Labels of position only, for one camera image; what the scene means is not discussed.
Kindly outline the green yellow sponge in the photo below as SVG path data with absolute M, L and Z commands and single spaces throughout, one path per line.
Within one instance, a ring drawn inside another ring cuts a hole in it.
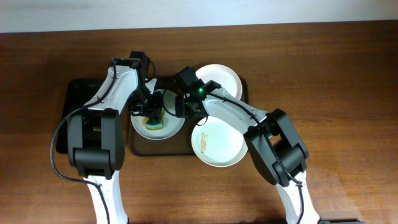
M 163 115 L 164 109 L 156 109 L 154 110 L 148 117 L 148 120 L 145 123 L 146 129 L 148 130 L 159 130 L 164 126 Z

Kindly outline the white plate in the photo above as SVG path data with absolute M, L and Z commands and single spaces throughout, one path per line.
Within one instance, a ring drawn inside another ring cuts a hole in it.
M 221 64 L 209 64 L 199 68 L 195 73 L 205 83 L 213 80 L 225 88 L 231 96 L 241 99 L 243 85 L 237 73 L 229 67 Z
M 164 95 L 164 105 L 166 109 L 175 114 L 175 97 L 177 95 L 167 90 Z M 172 137 L 176 134 L 183 126 L 185 119 L 177 118 L 170 115 L 168 112 L 164 112 L 162 116 L 163 128 L 158 130 L 148 130 L 146 128 L 146 122 L 148 118 L 142 116 L 131 116 L 131 124 L 134 129 L 143 137 L 151 140 L 163 140 Z
M 243 135 L 226 122 L 206 117 L 199 120 L 191 135 L 196 156 L 213 167 L 228 167 L 238 163 L 247 153 Z

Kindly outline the white plate bottom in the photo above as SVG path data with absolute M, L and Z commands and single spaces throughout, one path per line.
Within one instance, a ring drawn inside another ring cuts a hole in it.
M 238 163 L 247 153 L 243 135 L 226 122 L 206 117 L 199 120 L 191 135 L 196 156 L 213 167 L 228 167 Z

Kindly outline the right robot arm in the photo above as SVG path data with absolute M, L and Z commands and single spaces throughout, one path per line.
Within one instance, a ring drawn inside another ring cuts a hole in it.
M 182 91 L 175 99 L 176 115 L 212 116 L 241 133 L 258 173 L 276 186 L 287 223 L 325 222 L 314 209 L 307 187 L 308 149 L 284 111 L 256 109 L 219 83 L 199 79 L 191 67 L 175 74 L 174 80 Z

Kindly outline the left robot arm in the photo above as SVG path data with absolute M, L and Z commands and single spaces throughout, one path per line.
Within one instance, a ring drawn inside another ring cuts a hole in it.
M 99 90 L 67 118 L 69 163 L 90 190 L 97 223 L 129 222 L 119 185 L 126 149 L 121 113 L 127 109 L 162 125 L 161 95 L 146 86 L 149 66 L 150 58 L 140 51 L 112 59 Z

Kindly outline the brown serving tray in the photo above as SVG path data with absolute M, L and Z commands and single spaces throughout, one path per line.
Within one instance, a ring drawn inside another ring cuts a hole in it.
M 185 118 L 182 128 L 172 137 L 163 140 L 151 140 L 141 136 L 130 123 L 129 149 L 137 156 L 189 156 L 194 151 L 191 145 L 191 135 L 198 118 Z

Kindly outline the black tray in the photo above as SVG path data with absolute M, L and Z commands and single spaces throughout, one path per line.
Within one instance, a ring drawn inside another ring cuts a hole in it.
M 73 110 L 82 107 L 87 101 L 92 99 L 103 82 L 104 79 L 98 78 L 80 78 L 71 80 L 67 86 L 62 118 Z M 59 154 L 68 153 L 67 122 L 64 122 L 59 130 L 55 149 Z

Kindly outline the white plate top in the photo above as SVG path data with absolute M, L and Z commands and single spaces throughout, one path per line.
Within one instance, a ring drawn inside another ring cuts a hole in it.
M 243 85 L 237 73 L 229 67 L 221 64 L 209 64 L 199 68 L 195 73 L 205 83 L 213 80 L 225 88 L 231 96 L 241 99 Z

